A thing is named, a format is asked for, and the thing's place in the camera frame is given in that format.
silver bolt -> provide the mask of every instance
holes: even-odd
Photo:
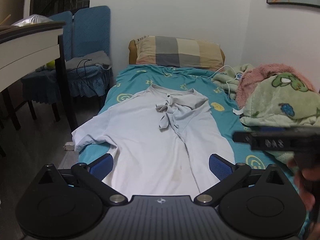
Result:
[[[125,200],[125,197],[120,194],[115,194],[115,195],[112,195],[109,199],[113,203],[121,203]]]
[[[200,201],[201,203],[208,203],[212,200],[212,197],[207,194],[201,194],[197,197],[197,200]]]

checkered pillowcase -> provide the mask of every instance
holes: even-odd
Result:
[[[208,41],[145,36],[134,40],[137,64],[171,67],[194,67],[216,71],[223,66],[218,44]]]

table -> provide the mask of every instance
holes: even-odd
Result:
[[[0,91],[16,130],[21,126],[7,87],[52,60],[55,60],[57,82],[70,129],[73,131],[78,127],[64,60],[64,25],[64,22],[48,22],[0,32]]]

dark wooden floor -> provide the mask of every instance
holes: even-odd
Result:
[[[58,104],[61,120],[55,121],[52,108],[34,103],[37,120],[33,120],[25,104],[17,117],[21,129],[16,131],[10,120],[0,130],[0,145],[6,157],[0,157],[0,239],[21,239],[23,234],[15,220],[15,206],[40,168],[46,163],[59,167],[65,162],[63,146],[71,141],[71,131],[62,105]],[[75,106],[79,125],[98,113],[96,98],[80,98]]]

teal bed sheet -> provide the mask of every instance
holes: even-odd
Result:
[[[116,78],[116,85],[113,86],[106,98],[104,107],[100,114],[135,93],[147,89],[151,84],[156,84],[174,90],[188,90],[194,88],[209,99],[211,114],[217,122],[219,131],[230,143],[235,154],[236,163],[247,163],[253,169],[265,169],[269,164],[276,163],[293,183],[293,176],[286,165],[277,161],[272,155],[262,151],[252,151],[248,144],[234,143],[232,134],[234,131],[250,131],[235,115],[233,108],[238,110],[236,101],[211,81],[210,77],[214,72],[196,68],[175,68],[157,65],[129,65],[121,71]],[[79,161],[91,163],[104,155],[109,150],[108,143],[87,145],[79,155]]]

